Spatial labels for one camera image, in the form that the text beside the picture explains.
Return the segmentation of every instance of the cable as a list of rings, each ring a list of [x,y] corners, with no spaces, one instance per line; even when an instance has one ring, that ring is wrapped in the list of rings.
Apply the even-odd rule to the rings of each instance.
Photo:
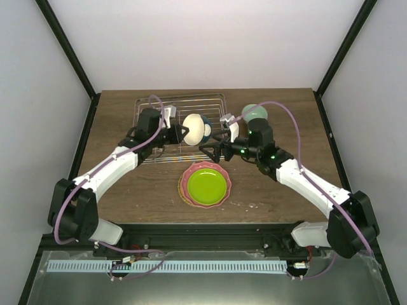
[[[309,258],[309,260],[308,260],[308,263],[309,263],[309,265],[310,265],[310,267],[311,267],[311,261],[312,261],[312,249],[311,249],[311,247],[310,247],[310,246],[308,246],[308,247],[307,247],[307,249],[308,249],[308,252],[310,252],[310,258]]]
[[[256,162],[250,161],[249,159],[245,159],[245,158],[243,158],[243,156],[240,156],[240,157],[241,157],[242,160],[245,161],[245,162],[248,162],[248,163],[250,163],[250,164],[256,164]]]
[[[258,163],[260,163],[260,159],[259,159],[259,148],[260,148],[260,146],[257,146],[257,149],[256,149],[256,161],[257,161]]]
[[[303,280],[312,280],[312,279],[314,279],[314,278],[318,278],[318,277],[320,277],[321,275],[324,275],[325,273],[327,273],[331,268],[332,268],[332,266],[333,266],[333,264],[334,264],[334,262],[335,262],[335,259],[336,259],[336,253],[334,252],[334,251],[332,251],[332,253],[333,253],[333,256],[332,256],[332,260],[331,260],[331,262],[329,263],[329,265],[328,265],[328,267],[327,268],[325,268],[323,271],[321,271],[320,273],[317,273],[317,274],[315,274],[315,275],[312,275],[312,276],[307,276],[307,277],[300,277],[300,280],[301,281],[303,281]],[[292,279],[295,279],[295,276],[293,276],[290,272],[288,272],[287,271],[287,275],[290,277],[290,278],[292,278]]]
[[[161,150],[161,152],[160,152],[160,154],[158,156],[155,156],[153,159],[151,159],[149,161],[151,162],[151,161],[154,161],[155,159],[158,159],[159,157],[161,157],[162,154],[164,153],[164,150],[165,150],[165,146],[163,146],[163,149]]]
[[[157,131],[156,131],[156,132],[151,136],[151,138],[148,139],[147,141],[145,141],[145,142],[143,142],[143,143],[141,143],[141,144],[139,144],[139,145],[137,145],[137,146],[135,146],[135,147],[133,147],[133,148],[127,149],[127,150],[125,150],[125,151],[123,151],[123,152],[117,154],[117,156],[116,156],[117,158],[123,156],[124,154],[130,153],[130,152],[133,152],[133,151],[136,151],[136,150],[138,150],[138,149],[140,149],[140,148],[146,146],[146,145],[149,144],[152,140],[154,140],[155,137],[156,137],[156,136],[159,134],[159,132],[161,131],[162,127],[164,126],[164,116],[165,116],[164,104],[163,104],[163,102],[161,101],[161,99],[160,99],[159,97],[157,97],[156,95],[150,95],[150,96],[149,96],[149,98],[148,98],[148,104],[151,105],[151,99],[153,99],[153,98],[158,101],[158,103],[160,104],[160,107],[161,107],[161,118],[160,118],[160,122],[159,122],[159,124],[158,124]],[[94,177],[97,173],[99,173],[106,165],[108,165],[108,164],[109,164],[110,162],[112,162],[113,160],[114,160],[114,158],[112,157],[112,158],[107,159],[105,162],[103,162],[103,163],[102,163],[100,166],[98,166],[92,173],[90,173],[89,179],[92,178],[92,177]],[[61,209],[59,210],[59,213],[58,213],[58,215],[57,215],[57,220],[55,221],[54,231],[53,231],[53,235],[54,235],[55,241],[56,241],[59,245],[65,245],[65,244],[70,243],[70,242],[72,242],[72,241],[75,240],[74,238],[69,238],[69,239],[64,240],[64,241],[60,240],[60,239],[59,239],[59,226],[60,226],[60,223],[61,223],[62,215],[64,214],[66,207],[67,207],[68,204],[71,202],[73,196],[74,196],[74,195],[81,189],[81,187],[82,187],[84,184],[86,184],[87,182],[88,182],[87,179],[84,179],[82,182],[80,182],[80,183],[71,191],[71,193],[68,195],[68,197],[65,199],[64,203],[62,204]]]
[[[140,246],[138,246],[138,245],[131,245],[130,248],[131,248],[131,249],[134,249],[134,248],[135,248],[136,250],[141,250],[141,249],[140,249]],[[139,255],[137,256],[136,262],[137,262],[139,259],[141,259],[141,253],[139,253]]]
[[[274,101],[267,101],[267,102],[262,102],[259,103],[253,107],[251,107],[250,109],[248,109],[247,111],[245,111],[244,113],[242,113],[241,115],[239,115],[237,118],[235,118],[234,120],[229,122],[229,125],[232,125],[234,123],[236,123],[237,121],[239,121],[240,119],[242,119],[246,114],[250,113],[251,111],[253,111],[255,108],[260,107],[262,105],[266,105],[266,104],[273,104],[273,105],[277,105],[281,108],[283,108],[288,115],[290,116],[291,120],[294,123],[294,127],[295,127],[295,131],[297,133],[297,162],[298,162],[298,168],[300,169],[300,172],[302,173],[302,175],[304,176],[304,178],[306,178],[309,183],[311,183],[311,185],[313,185],[318,191],[320,191],[333,205],[335,208],[338,209],[338,211],[343,215],[343,217],[346,219],[346,221],[350,224],[350,226],[352,227],[352,229],[355,231],[356,235],[361,239],[363,245],[365,246],[366,250],[368,251],[370,256],[373,256],[373,252],[372,249],[369,245],[369,242],[367,241],[367,239],[363,236],[361,230],[359,230],[359,228],[356,226],[355,222],[350,218],[350,216],[348,215],[348,213],[340,206],[339,203],[337,203],[327,192],[325,192],[320,186],[318,186],[318,184],[316,184],[305,172],[305,169],[303,168],[303,165],[301,163],[301,138],[300,138],[300,129],[298,128],[298,124],[297,121],[295,120],[295,117],[293,116],[293,114],[291,113],[291,111],[284,106],[281,103],[278,102],[274,102]]]
[[[140,278],[140,277],[142,277],[142,276],[145,276],[145,275],[149,275],[150,273],[152,273],[154,270],[157,270],[159,267],[161,267],[162,266],[162,264],[164,263],[164,260],[165,260],[165,252],[164,251],[161,251],[161,250],[156,250],[156,249],[147,249],[147,250],[125,250],[125,249],[121,249],[121,248],[117,248],[117,247],[115,247],[115,246],[112,246],[112,245],[109,245],[108,243],[104,243],[103,241],[100,241],[99,242],[99,245],[102,245],[102,246],[105,246],[105,247],[107,247],[107,248],[110,248],[110,249],[112,249],[112,250],[114,250],[114,251],[118,251],[118,252],[123,252],[123,253],[160,253],[160,254],[162,254],[163,255],[163,258],[162,258],[162,260],[157,264],[157,266],[155,266],[155,267],[153,267],[153,268],[151,268],[150,270],[148,270],[148,271],[146,271],[146,272],[144,272],[144,273],[141,273],[141,274],[138,274],[138,275],[136,275],[136,276],[126,276],[126,277],[124,277],[123,279],[125,279],[125,280],[131,280],[131,279],[134,279],[134,278]],[[118,268],[119,266],[127,266],[126,264],[117,264],[117,265],[115,265],[115,266],[113,266],[111,269],[110,269],[110,272],[109,272],[109,275],[111,276],[111,277],[113,277],[113,271],[116,269],[116,268]]]

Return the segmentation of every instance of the pink plate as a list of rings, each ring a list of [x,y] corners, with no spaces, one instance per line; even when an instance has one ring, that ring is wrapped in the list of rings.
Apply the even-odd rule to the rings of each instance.
[[[195,173],[197,170],[201,170],[203,168],[211,168],[213,170],[216,170],[219,172],[225,179],[226,181],[226,194],[224,195],[223,199],[219,202],[216,203],[215,205],[202,205],[200,203],[197,203],[190,194],[188,193],[188,180],[192,176],[193,173]],[[195,207],[200,207],[200,208],[212,208],[212,207],[218,207],[221,205],[230,195],[230,189],[231,189],[231,181],[228,175],[228,172],[224,170],[220,165],[216,163],[211,163],[208,161],[203,161],[199,163],[194,163],[192,164],[184,173],[181,178],[181,183],[180,183],[180,191],[181,194]]]

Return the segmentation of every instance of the green plate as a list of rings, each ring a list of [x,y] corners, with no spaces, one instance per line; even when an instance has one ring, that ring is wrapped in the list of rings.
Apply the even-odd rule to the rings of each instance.
[[[188,193],[201,205],[215,205],[223,199],[227,190],[222,174],[211,168],[197,170],[188,179]]]

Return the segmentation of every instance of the white wall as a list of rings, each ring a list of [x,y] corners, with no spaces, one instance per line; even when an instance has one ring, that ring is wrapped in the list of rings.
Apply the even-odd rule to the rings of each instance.
[[[0,20],[0,302],[17,304],[90,100],[34,1]]]
[[[106,89],[316,89],[362,0],[50,0]]]
[[[354,190],[369,194],[401,304],[407,303],[407,2],[378,1],[324,96]]]

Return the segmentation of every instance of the black mounting bracket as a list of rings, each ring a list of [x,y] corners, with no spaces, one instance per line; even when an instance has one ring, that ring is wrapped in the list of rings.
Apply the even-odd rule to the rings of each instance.
[[[221,135],[228,134],[227,137],[220,137]],[[219,163],[221,156],[224,156],[225,161],[230,161],[233,154],[230,153],[225,147],[230,143],[230,131],[220,130],[212,134],[212,138],[217,140],[215,143],[209,143],[199,146],[199,150],[206,154],[213,162]]]
[[[369,197],[358,191],[341,204],[369,243],[374,241],[380,230]],[[329,214],[327,239],[332,249],[344,258],[351,258],[363,248],[361,239],[338,209]]]
[[[50,226],[55,226],[61,206],[75,187],[75,182],[67,179],[61,179],[55,185],[48,213]],[[68,203],[60,221],[59,231],[76,240],[88,241],[98,224],[96,195],[91,189],[81,188]]]

